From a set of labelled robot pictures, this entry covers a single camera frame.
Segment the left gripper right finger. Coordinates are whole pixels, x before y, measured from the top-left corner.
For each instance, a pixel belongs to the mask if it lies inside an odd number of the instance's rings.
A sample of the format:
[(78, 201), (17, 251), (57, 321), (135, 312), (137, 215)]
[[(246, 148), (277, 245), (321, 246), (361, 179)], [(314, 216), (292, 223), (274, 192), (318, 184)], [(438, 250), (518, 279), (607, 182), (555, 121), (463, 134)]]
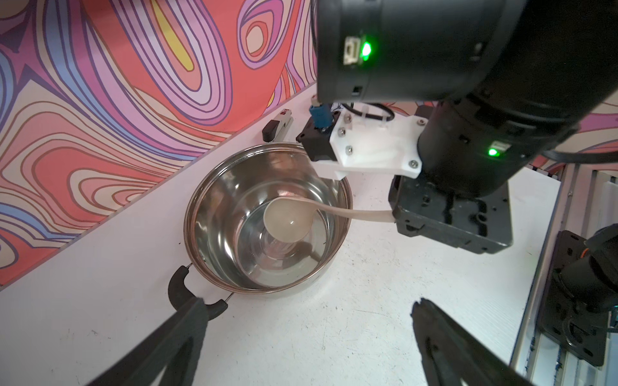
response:
[(434, 302), (415, 302), (411, 318), (429, 385), (530, 384)]

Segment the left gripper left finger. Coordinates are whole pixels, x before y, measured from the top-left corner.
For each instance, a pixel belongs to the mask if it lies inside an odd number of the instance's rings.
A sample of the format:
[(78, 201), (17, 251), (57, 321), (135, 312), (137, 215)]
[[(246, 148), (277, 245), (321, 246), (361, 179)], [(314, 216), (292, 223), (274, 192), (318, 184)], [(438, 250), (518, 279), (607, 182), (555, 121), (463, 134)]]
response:
[(193, 384), (209, 314), (193, 299), (91, 385)]

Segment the beige plastic ladle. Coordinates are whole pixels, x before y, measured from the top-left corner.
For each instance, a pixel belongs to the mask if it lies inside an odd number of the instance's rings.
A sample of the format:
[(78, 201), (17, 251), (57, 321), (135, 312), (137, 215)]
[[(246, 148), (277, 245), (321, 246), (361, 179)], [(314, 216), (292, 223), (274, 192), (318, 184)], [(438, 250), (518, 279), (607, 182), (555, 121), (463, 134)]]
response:
[(273, 238), (284, 243), (294, 243), (304, 239), (311, 231), (313, 216), (318, 211), (349, 220), (389, 224), (395, 222), (391, 211), (346, 209), (292, 196), (282, 196), (270, 201), (263, 213), (263, 222)]

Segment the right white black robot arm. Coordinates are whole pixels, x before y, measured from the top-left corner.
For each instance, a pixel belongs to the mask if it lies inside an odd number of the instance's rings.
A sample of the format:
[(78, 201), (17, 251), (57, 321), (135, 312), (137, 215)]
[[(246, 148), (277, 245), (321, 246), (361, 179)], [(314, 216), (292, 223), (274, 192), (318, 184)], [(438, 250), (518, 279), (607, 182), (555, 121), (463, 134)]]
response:
[(508, 181), (617, 88), (614, 1), (314, 1), (317, 99), (298, 136), (315, 170), (393, 176), (387, 220), (472, 253), (511, 246)]

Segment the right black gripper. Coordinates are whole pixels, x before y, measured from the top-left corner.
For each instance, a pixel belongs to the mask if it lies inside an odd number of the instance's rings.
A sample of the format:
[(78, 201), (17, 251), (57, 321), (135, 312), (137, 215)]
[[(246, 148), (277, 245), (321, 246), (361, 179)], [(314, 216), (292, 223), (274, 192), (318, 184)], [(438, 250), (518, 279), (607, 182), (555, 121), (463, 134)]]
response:
[(424, 175), (394, 176), (388, 196), (397, 230), (471, 253), (495, 254), (513, 244), (509, 185), (479, 198), (440, 191)]

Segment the stainless steel pot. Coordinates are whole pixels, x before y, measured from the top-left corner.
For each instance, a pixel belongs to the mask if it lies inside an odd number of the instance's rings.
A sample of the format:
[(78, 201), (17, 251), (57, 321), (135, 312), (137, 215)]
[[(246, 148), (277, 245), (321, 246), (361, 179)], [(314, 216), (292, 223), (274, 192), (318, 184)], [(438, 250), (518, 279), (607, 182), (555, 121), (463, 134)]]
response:
[(263, 144), (228, 157), (188, 202), (183, 239), (190, 263), (175, 271), (167, 288), (175, 310), (196, 297), (185, 284), (190, 269), (230, 294), (267, 297), (298, 293), (325, 275), (351, 221), (315, 210), (303, 238), (281, 241), (268, 221), (271, 202), (282, 198), (353, 207), (348, 180), (320, 178), (300, 145)]

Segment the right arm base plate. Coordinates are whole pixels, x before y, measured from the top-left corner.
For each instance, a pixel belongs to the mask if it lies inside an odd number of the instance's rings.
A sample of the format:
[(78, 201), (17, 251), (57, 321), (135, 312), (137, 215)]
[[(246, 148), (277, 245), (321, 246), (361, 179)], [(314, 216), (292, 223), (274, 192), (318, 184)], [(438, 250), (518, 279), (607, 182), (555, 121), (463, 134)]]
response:
[(617, 225), (586, 239), (558, 233), (537, 328), (590, 365), (605, 361), (610, 313), (617, 307)]

